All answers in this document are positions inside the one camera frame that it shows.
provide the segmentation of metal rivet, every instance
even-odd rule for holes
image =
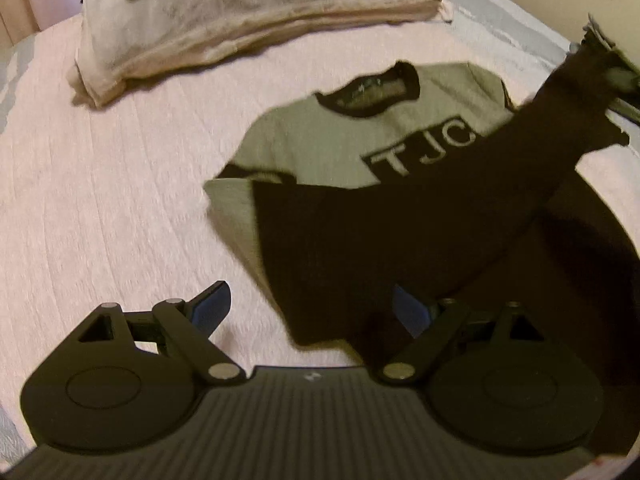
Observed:
[[[240,368],[233,363],[218,363],[209,368],[209,375],[223,381],[238,377]]]
[[[404,380],[414,376],[415,368],[407,363],[391,363],[382,369],[382,373],[389,379]]]

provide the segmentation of white bedspread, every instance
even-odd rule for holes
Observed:
[[[564,40],[513,4],[491,1],[564,48]],[[14,55],[0,94],[8,111],[0,132],[0,404],[29,446],[22,384],[103,301],[148,310],[227,280],[232,310],[212,340],[243,367],[351,362],[339,349],[294,348],[207,219],[202,184],[268,108],[331,91],[398,59],[470,60],[502,76],[515,101],[536,91],[550,70],[548,59],[505,39],[506,32],[499,37],[473,9],[459,9],[453,25],[308,35],[259,56],[172,76],[96,112],[71,104],[65,79],[79,24],[72,18],[24,46],[33,48],[33,59],[27,66]],[[585,156],[579,170],[638,247],[637,155],[613,146]]]

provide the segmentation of folded blanket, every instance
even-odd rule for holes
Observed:
[[[98,106],[126,80],[218,62],[313,30],[440,18],[442,0],[84,0],[68,80]]]

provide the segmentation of curtain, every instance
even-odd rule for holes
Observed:
[[[18,43],[38,30],[29,0],[0,0],[0,48]]]

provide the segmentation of ribbed plastic surface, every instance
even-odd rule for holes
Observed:
[[[116,456],[42,446],[9,480],[560,480],[591,459],[498,456],[444,431],[409,389],[364,368],[258,368],[211,390],[179,430]]]

